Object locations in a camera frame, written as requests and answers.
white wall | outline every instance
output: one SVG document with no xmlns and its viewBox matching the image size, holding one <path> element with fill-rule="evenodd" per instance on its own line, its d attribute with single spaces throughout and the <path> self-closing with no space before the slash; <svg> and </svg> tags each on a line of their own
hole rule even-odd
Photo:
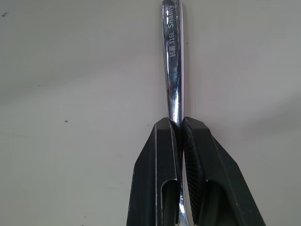
<svg viewBox="0 0 301 226">
<path fill-rule="evenodd" d="M 186 115 L 237 161 L 267 225 L 299 225 L 301 2 L 184 4 Z M 125 225 L 135 160 L 167 116 L 160 1 L 0 9 L 0 225 Z"/>
</svg>

white background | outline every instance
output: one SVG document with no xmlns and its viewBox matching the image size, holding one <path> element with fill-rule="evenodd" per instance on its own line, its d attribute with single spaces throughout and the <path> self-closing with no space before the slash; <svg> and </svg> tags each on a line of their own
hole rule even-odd
<svg viewBox="0 0 301 226">
<path fill-rule="evenodd" d="M 300 225 L 301 1 L 183 3 L 185 115 L 267 225 Z M 167 116 L 160 6 L 0 1 L 0 225 L 126 224 L 135 160 Z"/>
</svg>

